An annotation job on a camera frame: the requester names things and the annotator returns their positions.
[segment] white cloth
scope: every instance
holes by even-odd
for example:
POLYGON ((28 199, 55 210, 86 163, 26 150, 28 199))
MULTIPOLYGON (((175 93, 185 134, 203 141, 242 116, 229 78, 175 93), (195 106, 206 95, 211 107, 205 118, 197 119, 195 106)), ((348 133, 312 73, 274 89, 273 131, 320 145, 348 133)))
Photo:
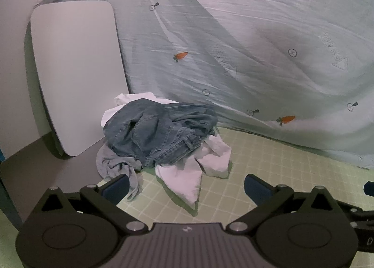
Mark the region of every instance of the white cloth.
POLYGON ((115 108, 111 108, 104 112, 104 115, 101 119, 101 127, 104 128, 105 124, 108 120, 112 118, 112 116, 120 110, 124 105, 128 104, 129 102, 136 101, 141 98, 146 98, 154 102, 159 102, 160 104, 171 104, 175 101, 171 101, 165 98, 157 98, 153 93, 137 93, 137 94, 123 94, 121 93, 115 98, 115 104, 117 105, 115 108))
POLYGON ((174 165, 157 165, 156 175, 165 185, 195 209, 199 197, 202 171, 207 176, 226 178, 230 161, 231 148, 219 135, 209 135, 200 148, 174 165))

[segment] green tile floor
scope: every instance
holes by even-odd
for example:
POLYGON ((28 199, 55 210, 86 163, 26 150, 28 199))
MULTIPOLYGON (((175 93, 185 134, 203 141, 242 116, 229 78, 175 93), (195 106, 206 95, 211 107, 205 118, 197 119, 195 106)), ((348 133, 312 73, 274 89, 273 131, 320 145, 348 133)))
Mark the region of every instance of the green tile floor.
MULTIPOLYGON (((364 170, 326 157, 245 132, 220 128, 225 143, 232 147, 227 179, 203 174, 198 207, 192 210, 156 177, 155 171, 138 174, 141 192, 118 207, 149 227, 153 222, 200 223, 230 221, 255 207, 244 193, 243 182, 253 173, 272 185, 284 183, 295 191, 309 192, 316 185, 328 188, 338 200, 374 210, 374 198, 363 193, 374 171, 364 170)), ((374 254, 358 253, 351 267, 374 267, 374 254)))
POLYGON ((0 268, 23 268, 14 246, 18 230, 0 210, 0 268))

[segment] bed sheet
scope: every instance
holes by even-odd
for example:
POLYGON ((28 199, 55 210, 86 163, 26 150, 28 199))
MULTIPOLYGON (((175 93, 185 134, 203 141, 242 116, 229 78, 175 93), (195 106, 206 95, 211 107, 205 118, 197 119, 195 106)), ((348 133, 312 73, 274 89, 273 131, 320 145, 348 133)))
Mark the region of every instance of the bed sheet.
POLYGON ((374 167, 374 0, 106 1, 130 92, 374 167))

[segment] pile of clothes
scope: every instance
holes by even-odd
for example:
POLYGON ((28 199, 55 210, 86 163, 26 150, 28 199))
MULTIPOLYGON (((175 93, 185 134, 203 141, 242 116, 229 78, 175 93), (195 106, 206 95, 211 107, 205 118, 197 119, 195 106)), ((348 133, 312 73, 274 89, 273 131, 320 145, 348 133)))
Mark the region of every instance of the pile of clothes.
POLYGON ((156 168, 165 185, 192 208, 202 170, 226 178, 231 148, 216 134, 217 116, 208 105, 178 103, 153 93, 120 94, 101 120, 106 142, 97 154, 105 179, 126 174, 128 200, 139 191, 135 171, 156 168))

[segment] gray wall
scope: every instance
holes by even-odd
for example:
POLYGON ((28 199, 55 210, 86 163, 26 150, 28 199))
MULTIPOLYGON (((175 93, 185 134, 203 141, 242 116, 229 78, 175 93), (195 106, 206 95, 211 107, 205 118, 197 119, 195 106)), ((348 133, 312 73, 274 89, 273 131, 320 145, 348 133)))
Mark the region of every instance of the gray wall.
POLYGON ((0 0, 0 149, 5 158, 50 131, 27 29, 37 1, 0 0))

